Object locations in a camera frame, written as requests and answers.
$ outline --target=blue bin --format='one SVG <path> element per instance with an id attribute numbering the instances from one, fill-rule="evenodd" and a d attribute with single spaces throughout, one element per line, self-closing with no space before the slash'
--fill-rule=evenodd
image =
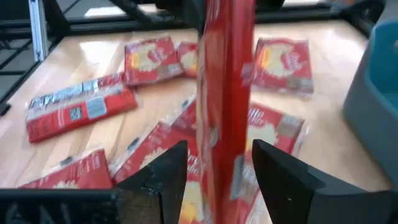
<path id="1" fill-rule="evenodd" d="M 343 112 L 363 146 L 398 185 L 398 21 L 374 27 Z"/>

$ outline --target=red bag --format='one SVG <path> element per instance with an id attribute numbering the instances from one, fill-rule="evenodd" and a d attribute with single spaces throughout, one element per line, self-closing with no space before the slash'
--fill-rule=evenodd
<path id="1" fill-rule="evenodd" d="M 197 43 L 181 42 L 177 48 L 177 57 L 185 75 L 197 77 Z"/>
<path id="2" fill-rule="evenodd" d="M 205 223 L 237 223 L 255 1 L 208 0 L 198 42 L 198 153 Z"/>
<path id="3" fill-rule="evenodd" d="M 112 188 L 104 149 L 69 157 L 23 189 L 110 189 Z"/>
<path id="4" fill-rule="evenodd" d="M 79 87 L 84 90 L 85 83 Z M 72 97 L 58 95 L 66 90 L 40 97 L 43 101 L 32 101 L 26 117 L 30 142 L 48 139 L 138 106 L 134 94 L 122 84 L 91 91 L 90 94 L 80 90 L 80 94 Z"/>
<path id="5" fill-rule="evenodd" d="M 197 101 L 196 97 L 186 100 L 182 106 L 182 112 L 172 123 L 172 127 L 181 130 L 182 133 L 196 136 L 197 132 Z"/>
<path id="6" fill-rule="evenodd" d="M 181 140 L 188 140 L 188 147 L 195 145 L 193 137 L 186 136 L 168 124 L 158 122 L 151 130 L 132 142 L 127 152 L 110 165 L 113 182 L 118 184 L 134 175 L 141 168 Z"/>
<path id="7" fill-rule="evenodd" d="M 182 73 L 174 44 L 169 35 L 126 45 L 124 71 L 127 85 L 165 80 Z"/>
<path id="8" fill-rule="evenodd" d="M 301 118 L 252 103 L 249 107 L 246 150 L 251 150 L 253 140 L 261 139 L 286 153 L 296 154 L 295 148 L 302 140 L 299 134 L 305 131 L 303 123 Z"/>
<path id="9" fill-rule="evenodd" d="M 313 93 L 308 41 L 259 39 L 255 61 L 254 85 L 273 91 Z"/>

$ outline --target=black frame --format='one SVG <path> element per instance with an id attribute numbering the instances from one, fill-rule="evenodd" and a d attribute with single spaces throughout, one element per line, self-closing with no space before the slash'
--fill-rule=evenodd
<path id="1" fill-rule="evenodd" d="M 162 29 L 184 29 L 190 26 L 183 20 L 182 16 L 175 16 L 169 11 L 146 14 L 142 12 L 137 4 L 132 1 L 110 0 L 126 12 L 124 16 L 102 17 L 92 19 L 66 19 L 56 0 L 44 0 L 45 17 L 48 24 L 48 35 L 54 37 L 51 50 L 66 36 L 110 34 L 118 32 L 162 30 Z M 381 13 L 384 6 L 393 5 L 389 9 L 389 15 Z M 271 10 L 269 7 L 258 5 L 256 7 L 256 24 L 280 23 L 280 22 L 301 22 L 301 21 L 324 21 L 324 20 L 345 20 L 364 36 L 369 37 L 376 21 L 363 16 L 364 9 L 369 7 L 379 7 L 380 17 L 385 19 L 396 14 L 398 0 L 359 0 L 353 6 L 336 6 L 330 3 L 321 2 L 307 6 L 286 6 L 278 11 Z M 32 33 L 29 20 L 0 21 L 0 39 L 31 39 Z M 2 98 L 0 103 L 5 103 L 14 92 L 23 84 L 31 73 L 40 65 L 35 63 L 25 71 L 20 79 L 10 88 Z"/>

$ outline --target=red snack package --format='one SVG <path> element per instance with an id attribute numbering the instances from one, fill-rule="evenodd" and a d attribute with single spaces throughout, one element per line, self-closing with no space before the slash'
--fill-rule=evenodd
<path id="1" fill-rule="evenodd" d="M 39 179 L 24 184 L 23 189 L 110 189 L 104 149 L 86 151 L 80 156 L 68 157 Z"/>
<path id="2" fill-rule="evenodd" d="M 308 41 L 259 39 L 253 84 L 273 91 L 311 95 L 313 82 Z"/>
<path id="3" fill-rule="evenodd" d="M 200 166 L 195 138 L 186 136 L 189 146 L 188 174 L 179 224 L 201 224 L 205 217 L 201 203 Z"/>
<path id="4" fill-rule="evenodd" d="M 261 139 L 286 153 L 296 154 L 301 145 L 299 134 L 302 133 L 303 123 L 301 118 L 252 103 L 249 107 L 246 150 L 251 151 L 253 140 Z"/>
<path id="5" fill-rule="evenodd" d="M 197 77 L 197 43 L 181 42 L 177 48 L 177 57 L 186 76 Z"/>
<path id="6" fill-rule="evenodd" d="M 110 165 L 111 177 L 118 184 L 138 172 L 151 161 L 181 140 L 188 140 L 188 147 L 195 145 L 193 137 L 186 136 L 168 124 L 158 122 L 155 127 L 135 139 L 127 152 Z"/>
<path id="7" fill-rule="evenodd" d="M 26 117 L 30 142 L 48 139 L 138 106 L 134 94 L 122 84 L 90 94 L 82 92 L 70 99 L 58 96 L 58 93 L 45 95 L 42 104 L 30 104 Z"/>
<path id="8" fill-rule="evenodd" d="M 82 96 L 92 95 L 104 88 L 115 86 L 123 83 L 123 74 L 115 73 L 112 75 L 105 75 L 103 77 L 95 78 L 85 81 L 68 88 L 64 88 L 53 93 L 38 96 L 30 101 L 29 110 L 41 110 L 51 106 L 59 105 L 74 99 L 79 99 Z"/>
<path id="9" fill-rule="evenodd" d="M 182 105 L 182 112 L 172 123 L 172 127 L 185 134 L 196 136 L 197 131 L 197 101 L 196 97 L 187 99 Z"/>
<path id="10" fill-rule="evenodd" d="M 198 42 L 197 143 L 205 223 L 237 223 L 248 125 L 253 0 L 208 0 Z"/>
<path id="11" fill-rule="evenodd" d="M 182 68 L 171 37 L 163 35 L 126 45 L 124 71 L 127 85 L 140 85 L 179 75 Z"/>
<path id="12" fill-rule="evenodd" d="M 254 139 L 262 139 L 286 153 L 297 154 L 303 135 L 306 134 L 306 128 L 303 128 L 304 120 L 300 118 L 255 103 L 250 104 L 248 122 L 248 140 L 240 195 L 239 212 L 242 217 L 240 223 L 264 223 L 267 213 L 254 172 L 251 157 L 252 142 Z"/>
<path id="13" fill-rule="evenodd" d="M 249 214 L 254 210 L 254 202 L 260 191 L 259 185 L 257 183 L 256 173 L 253 167 L 253 160 L 251 157 L 251 151 L 246 151 L 244 157 L 244 168 L 243 168 L 243 178 L 242 178 L 242 189 L 239 196 L 240 199 L 240 209 L 239 224 L 251 223 L 248 220 Z"/>

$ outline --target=wooden table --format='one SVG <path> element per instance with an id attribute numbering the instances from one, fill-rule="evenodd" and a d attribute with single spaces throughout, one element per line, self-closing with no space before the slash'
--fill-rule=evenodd
<path id="1" fill-rule="evenodd" d="M 176 78 L 138 89 L 142 107 L 39 144 L 29 144 L 25 105 L 32 97 L 123 69 L 124 45 L 165 31 L 67 37 L 9 100 L 0 119 L 0 183 L 16 187 L 69 155 L 102 145 L 117 158 L 147 125 L 173 112 L 196 92 L 194 80 Z M 194 30 L 171 30 L 173 40 L 196 41 Z M 391 184 L 345 123 L 341 107 L 364 52 L 366 38 L 343 21 L 259 25 L 258 37 L 309 39 L 315 94 L 311 99 L 253 91 L 252 101 L 305 118 L 310 132 L 299 159 L 366 190 Z"/>

